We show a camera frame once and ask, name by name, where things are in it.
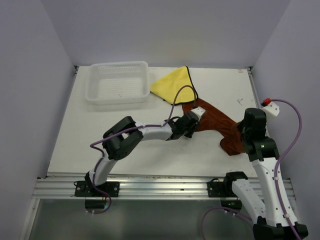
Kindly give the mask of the yellow towel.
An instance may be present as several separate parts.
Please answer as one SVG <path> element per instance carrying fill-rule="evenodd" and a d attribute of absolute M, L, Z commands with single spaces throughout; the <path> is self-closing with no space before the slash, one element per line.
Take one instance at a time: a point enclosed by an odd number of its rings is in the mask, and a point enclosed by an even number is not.
<path fill-rule="evenodd" d="M 150 91 L 171 105 L 191 103 L 199 98 L 187 66 L 179 67 L 152 83 Z"/>

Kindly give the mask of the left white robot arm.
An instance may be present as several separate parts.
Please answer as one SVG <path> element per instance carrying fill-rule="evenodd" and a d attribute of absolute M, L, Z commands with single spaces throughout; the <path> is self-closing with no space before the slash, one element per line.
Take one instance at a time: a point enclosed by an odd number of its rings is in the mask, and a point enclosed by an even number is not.
<path fill-rule="evenodd" d="M 160 124 L 139 124 L 126 116 L 106 131 L 101 140 L 90 145 L 101 152 L 101 157 L 85 175 L 86 190 L 92 196 L 103 193 L 104 184 L 116 162 L 126 158 L 143 141 L 178 140 L 191 138 L 205 114 L 201 107 L 194 108 L 181 117 L 172 117 Z"/>

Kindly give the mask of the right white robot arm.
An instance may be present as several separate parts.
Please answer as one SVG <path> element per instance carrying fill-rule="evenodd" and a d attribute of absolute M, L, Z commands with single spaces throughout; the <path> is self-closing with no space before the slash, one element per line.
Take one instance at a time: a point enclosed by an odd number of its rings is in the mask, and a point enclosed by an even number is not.
<path fill-rule="evenodd" d="M 266 135 L 267 115 L 258 108 L 248 108 L 237 127 L 241 142 L 251 162 L 262 192 L 259 198 L 242 171 L 228 172 L 223 192 L 237 196 L 253 222 L 256 240 L 302 240 L 309 235 L 307 226 L 299 223 L 288 200 L 279 167 L 276 142 Z"/>

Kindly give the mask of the brown towel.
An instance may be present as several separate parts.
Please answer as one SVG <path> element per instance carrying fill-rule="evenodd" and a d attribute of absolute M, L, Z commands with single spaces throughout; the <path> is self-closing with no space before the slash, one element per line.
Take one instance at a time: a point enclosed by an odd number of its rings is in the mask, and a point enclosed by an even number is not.
<path fill-rule="evenodd" d="M 196 105 L 205 109 L 205 114 L 196 129 L 197 132 L 209 130 L 219 132 L 223 136 L 219 145 L 229 156 L 245 153 L 241 132 L 238 130 L 239 122 L 235 122 L 225 113 L 200 98 L 196 100 Z"/>

